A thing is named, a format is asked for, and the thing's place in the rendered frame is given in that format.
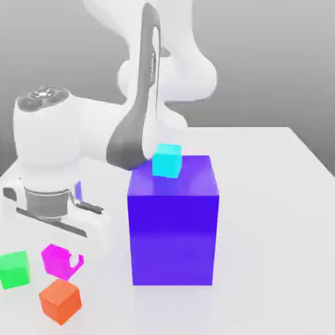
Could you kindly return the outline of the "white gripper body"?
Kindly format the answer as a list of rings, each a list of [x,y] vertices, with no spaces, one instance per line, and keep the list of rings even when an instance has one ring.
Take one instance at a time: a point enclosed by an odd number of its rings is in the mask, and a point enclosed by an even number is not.
[[[69,206],[66,215],[43,217],[16,206],[16,227],[29,248],[41,252],[50,244],[86,258],[99,258],[109,249],[111,219]]]

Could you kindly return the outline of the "small magenta cube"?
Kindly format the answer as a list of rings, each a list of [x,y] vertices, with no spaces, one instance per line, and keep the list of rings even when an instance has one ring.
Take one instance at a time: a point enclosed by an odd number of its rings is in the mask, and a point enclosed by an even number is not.
[[[78,255],[77,263],[72,266],[70,258],[73,255],[69,250],[54,244],[50,244],[44,248],[41,251],[41,256],[47,274],[64,281],[68,281],[84,264],[84,257]]]

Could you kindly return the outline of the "small orange cube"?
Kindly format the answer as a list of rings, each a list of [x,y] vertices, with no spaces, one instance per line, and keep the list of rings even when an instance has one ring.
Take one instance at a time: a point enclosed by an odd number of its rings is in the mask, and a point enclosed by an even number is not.
[[[79,288],[62,279],[52,282],[39,293],[43,313],[63,325],[82,307]]]

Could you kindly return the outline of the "small green cube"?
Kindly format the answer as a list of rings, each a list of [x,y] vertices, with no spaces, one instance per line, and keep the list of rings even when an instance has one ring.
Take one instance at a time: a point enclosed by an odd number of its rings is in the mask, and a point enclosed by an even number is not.
[[[30,283],[30,266],[26,251],[0,255],[0,284],[11,289]]]

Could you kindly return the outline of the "small cyan cube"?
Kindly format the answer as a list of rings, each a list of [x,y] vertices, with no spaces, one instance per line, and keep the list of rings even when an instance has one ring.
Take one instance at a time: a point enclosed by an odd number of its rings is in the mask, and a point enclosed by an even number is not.
[[[152,175],[178,178],[182,168],[182,146],[158,144],[152,157]]]

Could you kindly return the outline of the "large blue box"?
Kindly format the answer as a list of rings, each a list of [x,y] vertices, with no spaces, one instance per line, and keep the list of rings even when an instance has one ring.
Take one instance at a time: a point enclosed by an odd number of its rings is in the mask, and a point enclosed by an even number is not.
[[[219,189],[209,156],[184,156],[176,179],[132,171],[128,222],[134,285],[211,285]]]

